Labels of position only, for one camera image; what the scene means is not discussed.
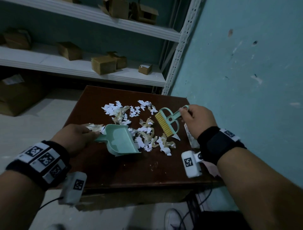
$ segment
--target white tile floor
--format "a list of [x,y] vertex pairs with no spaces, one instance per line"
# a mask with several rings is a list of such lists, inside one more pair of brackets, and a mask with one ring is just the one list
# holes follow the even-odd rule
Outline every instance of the white tile floor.
[[[81,90],[55,89],[47,97],[17,117],[0,115],[0,173],[6,165],[31,144],[50,139],[62,128]],[[60,190],[47,191],[44,203],[57,198]],[[176,208],[184,215],[187,204],[159,203],[102,211],[79,212],[75,208],[53,202],[37,214],[30,230],[43,230],[51,224],[62,223],[70,230],[90,229],[164,229],[164,214]],[[192,229],[190,217],[185,219]]]

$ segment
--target shelving unit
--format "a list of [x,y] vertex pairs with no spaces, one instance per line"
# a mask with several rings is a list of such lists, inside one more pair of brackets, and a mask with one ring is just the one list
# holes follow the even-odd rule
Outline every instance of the shelving unit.
[[0,65],[3,66],[142,85],[160,87],[165,85],[165,79],[158,66],[153,65],[153,72],[145,75],[138,72],[140,62],[129,60],[127,68],[100,76],[92,70],[91,58],[96,56],[100,55],[84,53],[83,60],[69,61],[58,54],[55,46],[36,43],[32,50],[10,49],[6,45],[0,46]]
[[[167,95],[175,80],[181,56],[194,27],[201,0],[189,0],[187,14],[181,32],[172,28],[149,25],[133,20],[112,18],[97,7],[73,4],[62,0],[4,0],[44,11],[66,15],[90,22],[116,27],[166,40],[163,45],[159,66],[153,65],[149,75],[138,72],[140,62],[128,61],[128,67],[112,74],[98,75],[91,68],[90,58],[95,54],[85,53],[83,60],[68,61],[57,53],[54,46],[35,44],[31,51],[13,50],[0,46],[0,65],[24,69],[47,71],[81,77],[113,80],[163,87],[162,94]],[[169,27],[174,27],[182,0],[175,0]]]

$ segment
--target white tracking device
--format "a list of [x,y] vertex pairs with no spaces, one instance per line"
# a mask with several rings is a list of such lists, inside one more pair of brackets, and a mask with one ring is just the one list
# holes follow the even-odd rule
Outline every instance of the white tracking device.
[[79,203],[85,186],[87,175],[83,172],[73,172],[67,174],[66,180],[63,182],[60,197],[58,200],[60,205],[74,206]]
[[201,152],[186,151],[181,154],[185,172],[188,178],[202,175],[199,162],[203,161]]

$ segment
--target white shelf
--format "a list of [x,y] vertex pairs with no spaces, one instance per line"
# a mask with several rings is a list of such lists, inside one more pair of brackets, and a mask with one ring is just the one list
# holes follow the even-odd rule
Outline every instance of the white shelf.
[[157,25],[136,22],[133,20],[124,20],[112,18],[102,12],[101,9],[89,7],[80,4],[73,4],[61,0],[5,0],[24,6],[46,10],[49,12],[63,14],[82,20],[95,22],[103,25],[129,30],[132,32],[145,34],[148,36],[161,38],[173,42],[179,42],[181,34],[171,28],[165,28]]
[[91,58],[98,54],[84,53],[83,60],[69,61],[58,54],[55,46],[34,44],[32,50],[10,49],[0,46],[0,65],[23,69],[33,69],[51,73],[61,73],[82,77],[112,80],[141,85],[165,85],[165,79],[157,65],[153,65],[152,73],[145,75],[138,72],[141,62],[128,60],[128,67],[115,73],[98,75],[92,70]]

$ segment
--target hand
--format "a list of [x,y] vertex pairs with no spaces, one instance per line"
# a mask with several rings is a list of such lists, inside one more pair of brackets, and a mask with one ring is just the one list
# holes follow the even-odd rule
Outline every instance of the hand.
[[195,139],[209,127],[218,126],[214,115],[209,109],[199,105],[189,105],[188,110],[192,115],[184,108],[179,109],[190,134]]
[[73,157],[99,135],[100,132],[92,132],[83,125],[69,124],[57,132],[51,141],[63,146]]

